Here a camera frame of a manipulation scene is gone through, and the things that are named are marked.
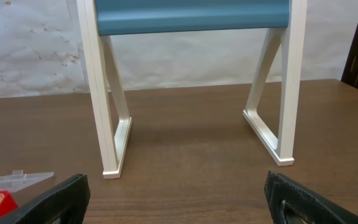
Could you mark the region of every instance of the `white leg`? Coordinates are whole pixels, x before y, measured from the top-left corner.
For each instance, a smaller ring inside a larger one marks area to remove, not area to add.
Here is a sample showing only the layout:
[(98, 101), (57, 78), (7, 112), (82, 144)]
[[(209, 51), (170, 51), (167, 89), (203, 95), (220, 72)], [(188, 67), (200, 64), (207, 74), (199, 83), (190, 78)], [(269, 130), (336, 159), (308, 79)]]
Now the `white leg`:
[(77, 5), (85, 53), (86, 70), (88, 72), (89, 88), (91, 90), (93, 113), (104, 168), (103, 175), (105, 179), (118, 178), (121, 174), (126, 141), (129, 128), (131, 127), (131, 119), (127, 113), (126, 102), (122, 102), (123, 100), (125, 101), (125, 98), (122, 93), (121, 84), (119, 83), (118, 73), (111, 72), (112, 67), (108, 67), (107, 70), (110, 73), (109, 76), (114, 83), (114, 87), (111, 87), (114, 89), (114, 102), (117, 104), (116, 107), (119, 110), (120, 117), (116, 136), (113, 137), (107, 88), (108, 80), (104, 62), (104, 49), (103, 42), (98, 34), (94, 1), (77, 0)]
[[(286, 29), (269, 29), (243, 115), (279, 166), (293, 164), (296, 111), (306, 22), (305, 0), (290, 1), (290, 23)], [(282, 97), (278, 138), (257, 114), (257, 105), (275, 54), (282, 43)]]

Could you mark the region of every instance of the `brown tabletop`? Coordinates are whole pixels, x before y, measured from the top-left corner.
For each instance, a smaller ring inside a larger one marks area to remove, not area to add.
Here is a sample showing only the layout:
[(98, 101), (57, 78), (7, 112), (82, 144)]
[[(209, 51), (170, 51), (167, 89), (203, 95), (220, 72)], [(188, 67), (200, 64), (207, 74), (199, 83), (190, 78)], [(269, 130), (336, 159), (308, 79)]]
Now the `brown tabletop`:
[[(275, 134), (280, 87), (266, 85), (258, 110)], [(337, 80), (301, 82), (288, 167), (275, 165), (243, 118), (249, 90), (127, 91), (133, 125), (115, 180), (102, 176), (89, 94), (0, 99), (0, 175), (55, 172), (15, 193), (19, 205), (73, 174), (88, 175), (84, 223), (271, 223), (268, 170), (358, 215), (358, 90)]]

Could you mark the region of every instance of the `white stand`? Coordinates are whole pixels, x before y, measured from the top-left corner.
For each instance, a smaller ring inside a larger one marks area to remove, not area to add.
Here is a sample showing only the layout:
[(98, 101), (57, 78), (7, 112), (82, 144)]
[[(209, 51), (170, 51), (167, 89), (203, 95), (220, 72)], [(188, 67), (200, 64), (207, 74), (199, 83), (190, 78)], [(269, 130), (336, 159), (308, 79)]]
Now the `white stand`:
[[(269, 29), (259, 59), (243, 115), (279, 166), (292, 165), (296, 111), (298, 108), (306, 0), (290, 1), (290, 21), (286, 29)], [(278, 47), (282, 45), (283, 75), (278, 138), (257, 114), (257, 106)]]
[[(114, 60), (111, 39), (109, 36), (99, 36), (94, 1), (77, 0), (77, 6), (93, 113), (103, 161), (103, 176), (105, 179), (119, 178), (132, 120)], [(119, 117), (115, 135), (113, 135), (111, 122), (108, 83)]]

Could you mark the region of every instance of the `crumpled white paper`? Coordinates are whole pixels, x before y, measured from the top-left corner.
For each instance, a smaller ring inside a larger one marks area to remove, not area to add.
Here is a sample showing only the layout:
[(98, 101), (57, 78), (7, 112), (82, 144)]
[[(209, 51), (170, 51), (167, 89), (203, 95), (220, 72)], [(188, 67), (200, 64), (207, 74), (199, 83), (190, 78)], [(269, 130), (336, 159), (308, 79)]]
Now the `crumpled white paper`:
[[(302, 80), (337, 78), (358, 0), (308, 1)], [(265, 29), (114, 36), (126, 90), (251, 83)], [(280, 81), (281, 51), (268, 81)], [(0, 97), (89, 91), (75, 0), (0, 0)]]

